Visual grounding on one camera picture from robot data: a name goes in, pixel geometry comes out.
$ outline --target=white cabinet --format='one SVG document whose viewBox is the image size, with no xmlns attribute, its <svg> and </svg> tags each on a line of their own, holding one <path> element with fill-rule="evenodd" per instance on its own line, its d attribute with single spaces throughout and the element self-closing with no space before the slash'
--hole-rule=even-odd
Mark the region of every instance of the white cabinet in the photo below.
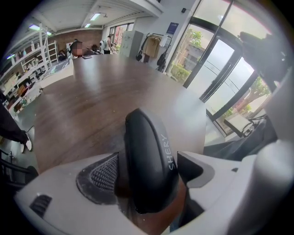
<svg viewBox="0 0 294 235">
<path fill-rule="evenodd" d="M 139 52 L 143 33 L 138 31 L 125 31 L 119 53 L 126 57 L 134 58 Z"/>
</svg>

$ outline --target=green plant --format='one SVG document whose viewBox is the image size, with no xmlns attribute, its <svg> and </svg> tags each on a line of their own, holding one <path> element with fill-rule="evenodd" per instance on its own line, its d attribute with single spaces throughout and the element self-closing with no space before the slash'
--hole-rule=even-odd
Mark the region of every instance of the green plant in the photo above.
<svg viewBox="0 0 294 235">
<path fill-rule="evenodd" d="M 193 46 L 200 48 L 201 47 L 201 38 L 202 38 L 201 32 L 190 28 L 188 30 L 187 34 L 188 34 L 187 38 L 190 39 L 190 43 Z"/>
<path fill-rule="evenodd" d="M 178 82 L 186 80 L 191 73 L 191 71 L 184 69 L 181 64 L 174 64 L 170 72 L 178 80 Z"/>
<path fill-rule="evenodd" d="M 222 116 L 223 118 L 227 118 L 233 114 L 233 108 L 231 107 L 228 111 L 226 111 Z"/>
<path fill-rule="evenodd" d="M 115 49 L 116 49 L 117 52 L 119 52 L 119 50 L 120 50 L 120 45 L 116 45 L 116 46 L 115 46 Z"/>
<path fill-rule="evenodd" d="M 242 104 L 238 106 L 238 111 L 242 111 L 248 104 L 257 98 L 269 95 L 270 93 L 271 91 L 268 86 L 262 82 L 261 77 L 258 77 L 251 86 L 250 94 L 246 97 Z"/>
<path fill-rule="evenodd" d="M 249 113 L 251 111 L 251 109 L 252 109 L 251 106 L 248 104 L 244 107 L 244 109 L 242 111 L 243 111 L 243 113 Z"/>
</svg>

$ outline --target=window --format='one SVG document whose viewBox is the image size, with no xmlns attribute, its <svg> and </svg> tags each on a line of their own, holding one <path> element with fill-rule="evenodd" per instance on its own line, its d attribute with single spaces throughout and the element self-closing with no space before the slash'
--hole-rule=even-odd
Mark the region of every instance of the window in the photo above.
<svg viewBox="0 0 294 235">
<path fill-rule="evenodd" d="M 271 34 L 257 19 L 235 5 L 232 5 L 221 27 L 236 37 L 240 32 L 249 33 L 260 39 L 265 38 L 266 34 Z"/>
<path fill-rule="evenodd" d="M 203 0 L 200 2 L 194 17 L 206 20 L 218 26 L 228 6 L 229 2 L 224 0 Z"/>
<path fill-rule="evenodd" d="M 111 42 L 116 43 L 117 45 L 121 45 L 121 40 L 123 38 L 123 33 L 125 31 L 132 31 L 134 27 L 134 23 L 128 23 L 124 25 L 118 25 L 110 28 Z"/>
<path fill-rule="evenodd" d="M 253 68 L 241 58 L 224 83 L 206 101 L 207 110 L 212 115 L 219 111 L 242 88 L 253 71 Z"/>
<path fill-rule="evenodd" d="M 237 115 L 241 115 L 242 117 L 249 119 L 260 116 L 262 106 L 270 95 L 271 92 L 268 86 L 261 77 L 258 77 L 241 99 L 239 99 L 216 121 L 224 129 L 226 134 L 230 134 L 232 130 L 224 124 L 225 118 L 231 119 Z"/>
<path fill-rule="evenodd" d="M 133 27 L 134 27 L 134 24 L 129 24 L 128 31 L 132 31 L 133 30 Z"/>
<path fill-rule="evenodd" d="M 208 30 L 190 25 L 181 40 L 174 59 L 166 69 L 166 74 L 183 85 L 204 53 L 212 36 L 213 33 Z"/>
<path fill-rule="evenodd" d="M 121 41 L 123 38 L 123 32 L 127 30 L 128 25 L 120 25 L 116 27 L 115 36 L 114 36 L 114 43 L 117 45 L 121 45 Z"/>
<path fill-rule="evenodd" d="M 188 89 L 194 91 L 200 98 L 213 81 L 220 76 L 221 71 L 225 68 L 233 53 L 233 48 L 222 40 L 217 40 L 203 66 L 188 86 Z"/>
</svg>

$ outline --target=wooden table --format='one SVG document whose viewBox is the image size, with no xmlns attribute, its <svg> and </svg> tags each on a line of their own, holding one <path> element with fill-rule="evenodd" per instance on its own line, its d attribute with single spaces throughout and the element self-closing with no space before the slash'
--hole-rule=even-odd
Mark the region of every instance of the wooden table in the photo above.
<svg viewBox="0 0 294 235">
<path fill-rule="evenodd" d="M 163 211 L 138 215 L 127 207 L 130 196 L 124 154 L 125 116 L 146 107 L 165 124 L 173 156 L 202 153 L 206 109 L 197 96 L 148 65 L 119 55 L 78 58 L 73 76 L 44 88 L 35 120 L 34 149 L 40 172 L 108 152 L 119 152 L 117 194 L 134 224 L 159 235 L 183 207 L 185 186 Z"/>
</svg>

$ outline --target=shoe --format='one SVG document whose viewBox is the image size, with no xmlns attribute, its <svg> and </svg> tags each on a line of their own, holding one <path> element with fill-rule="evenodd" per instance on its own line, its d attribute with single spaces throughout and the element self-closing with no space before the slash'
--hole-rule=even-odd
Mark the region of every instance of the shoe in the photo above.
<svg viewBox="0 0 294 235">
<path fill-rule="evenodd" d="M 24 151 L 24 145 L 20 144 L 20 152 L 23 153 L 23 151 Z"/>
<path fill-rule="evenodd" d="M 32 150 L 32 142 L 31 142 L 31 140 L 29 139 L 29 137 L 28 137 L 28 141 L 26 142 L 26 147 L 28 148 L 29 151 Z"/>
</svg>

